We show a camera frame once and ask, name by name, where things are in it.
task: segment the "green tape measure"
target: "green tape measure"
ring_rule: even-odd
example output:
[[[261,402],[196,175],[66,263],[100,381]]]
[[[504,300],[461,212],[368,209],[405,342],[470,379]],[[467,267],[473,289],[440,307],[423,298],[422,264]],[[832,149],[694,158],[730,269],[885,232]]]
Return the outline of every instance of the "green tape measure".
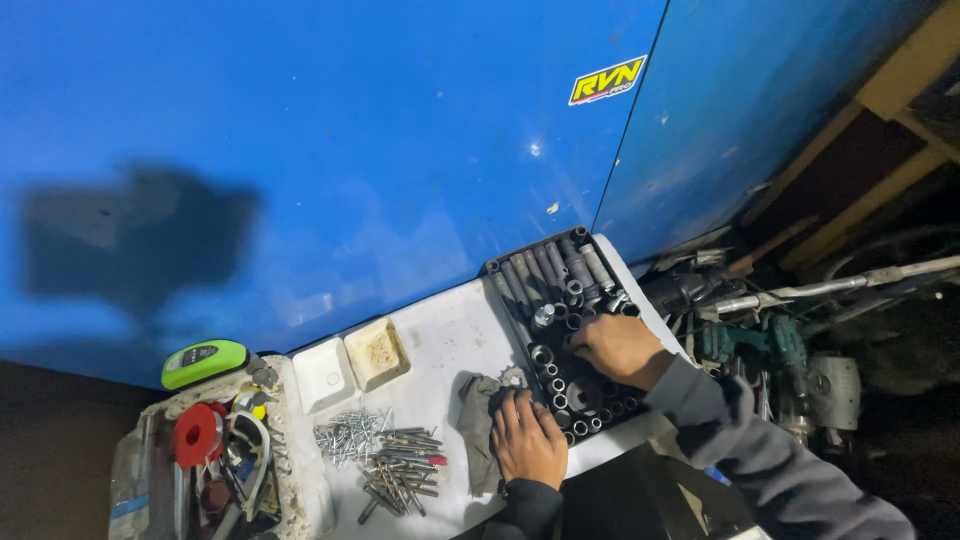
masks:
[[[247,367],[256,358],[229,339],[211,339],[181,349],[163,362],[160,382],[168,390],[183,390]]]

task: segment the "rvn pro sticker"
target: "rvn pro sticker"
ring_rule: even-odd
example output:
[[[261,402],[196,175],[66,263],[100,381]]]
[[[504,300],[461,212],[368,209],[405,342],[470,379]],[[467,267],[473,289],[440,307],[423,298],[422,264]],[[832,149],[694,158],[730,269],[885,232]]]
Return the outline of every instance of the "rvn pro sticker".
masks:
[[[647,55],[612,65],[589,75],[577,77],[570,92],[569,105],[580,105],[610,97],[634,87],[636,76],[647,60]]]

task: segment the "hand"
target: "hand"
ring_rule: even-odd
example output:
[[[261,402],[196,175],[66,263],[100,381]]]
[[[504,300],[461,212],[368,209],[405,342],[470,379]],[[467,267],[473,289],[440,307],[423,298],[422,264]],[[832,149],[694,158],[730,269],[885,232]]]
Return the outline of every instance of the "hand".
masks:
[[[611,380],[649,391],[673,362],[673,355],[643,321],[626,315],[593,317],[573,334],[574,354]]]
[[[530,390],[511,390],[493,415],[493,448],[508,482],[530,479],[560,489],[566,476],[566,437],[543,404],[530,407]]]

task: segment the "blue metal cabinet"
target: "blue metal cabinet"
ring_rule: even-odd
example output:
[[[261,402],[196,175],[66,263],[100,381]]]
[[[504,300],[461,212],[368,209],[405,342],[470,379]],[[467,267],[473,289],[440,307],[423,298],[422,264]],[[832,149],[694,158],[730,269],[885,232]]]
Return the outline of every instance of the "blue metal cabinet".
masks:
[[[726,225],[937,3],[671,0],[593,230],[632,262]]]
[[[0,356],[158,386],[591,223],[665,0],[0,6]]]

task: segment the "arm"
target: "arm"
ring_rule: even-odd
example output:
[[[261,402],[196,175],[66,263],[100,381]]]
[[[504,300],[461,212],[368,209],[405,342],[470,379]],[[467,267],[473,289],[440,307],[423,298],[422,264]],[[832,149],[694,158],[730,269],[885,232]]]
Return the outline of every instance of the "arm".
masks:
[[[674,358],[638,319],[603,315],[582,327],[572,343],[604,375],[649,391],[644,403],[677,427],[677,443],[690,462],[716,463],[773,537],[915,537],[899,510],[865,495],[839,469],[755,416],[743,382],[714,380]]]
[[[754,397],[743,381],[717,381],[682,358],[671,360],[644,403],[677,427],[677,444],[693,466],[716,463],[771,536],[915,537],[899,510],[864,494],[842,471],[754,415]]]
[[[530,390],[508,392],[493,415],[493,448],[507,482],[507,507],[490,523],[485,540],[540,540],[560,512],[557,491],[566,475],[566,438]]]

